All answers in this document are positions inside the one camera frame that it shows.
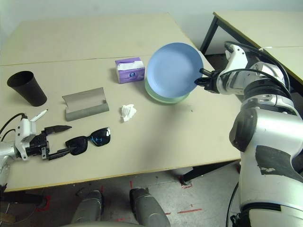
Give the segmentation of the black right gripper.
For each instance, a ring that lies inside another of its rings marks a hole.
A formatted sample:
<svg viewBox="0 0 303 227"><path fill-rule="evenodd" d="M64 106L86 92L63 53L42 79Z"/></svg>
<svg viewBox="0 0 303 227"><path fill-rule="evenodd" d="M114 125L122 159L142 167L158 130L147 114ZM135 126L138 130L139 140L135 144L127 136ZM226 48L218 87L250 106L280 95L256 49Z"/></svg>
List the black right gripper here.
<svg viewBox="0 0 303 227"><path fill-rule="evenodd" d="M217 89L217 79L221 70L208 71L204 68L200 69L200 73L205 75L206 78L198 78L194 81L197 86L204 86L204 90L211 93L219 93Z"/></svg>

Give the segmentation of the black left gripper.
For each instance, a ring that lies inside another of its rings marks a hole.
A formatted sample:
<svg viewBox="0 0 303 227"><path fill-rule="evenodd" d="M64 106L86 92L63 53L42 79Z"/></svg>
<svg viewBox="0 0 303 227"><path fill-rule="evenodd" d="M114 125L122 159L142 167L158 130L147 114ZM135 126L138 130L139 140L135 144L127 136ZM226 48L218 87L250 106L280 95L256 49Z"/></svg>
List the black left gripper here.
<svg viewBox="0 0 303 227"><path fill-rule="evenodd" d="M42 159L45 160L54 160L71 153L74 149L76 149L76 147L63 148L58 150L56 153L49 154L49 142L46 138L49 134L63 132L71 128L72 127L68 125L55 125L44 128L44 133L36 135L30 141L29 147L26 148L27 156L41 156Z"/></svg>

